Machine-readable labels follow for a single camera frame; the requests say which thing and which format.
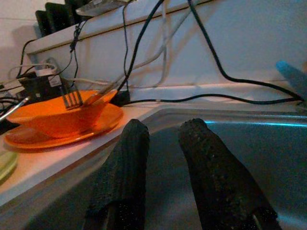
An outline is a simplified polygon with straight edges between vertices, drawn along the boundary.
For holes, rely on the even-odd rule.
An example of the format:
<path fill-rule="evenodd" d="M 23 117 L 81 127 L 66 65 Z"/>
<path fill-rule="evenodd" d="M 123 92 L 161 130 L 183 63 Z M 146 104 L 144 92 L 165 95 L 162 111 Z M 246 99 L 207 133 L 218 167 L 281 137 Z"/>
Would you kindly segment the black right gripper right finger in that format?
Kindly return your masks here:
<path fill-rule="evenodd" d="M 251 173 L 202 119 L 184 122 L 178 141 L 204 230 L 280 229 L 276 211 Z"/>

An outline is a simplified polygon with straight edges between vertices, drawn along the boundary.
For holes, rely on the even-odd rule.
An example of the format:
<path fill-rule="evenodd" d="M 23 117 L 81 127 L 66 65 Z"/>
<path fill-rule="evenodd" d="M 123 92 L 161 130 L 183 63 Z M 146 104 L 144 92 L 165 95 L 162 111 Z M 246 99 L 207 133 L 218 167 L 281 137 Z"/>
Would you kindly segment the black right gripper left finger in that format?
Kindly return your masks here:
<path fill-rule="evenodd" d="M 125 125 L 97 172 L 83 229 L 144 229 L 149 142 L 149 130 L 141 121 Z"/>

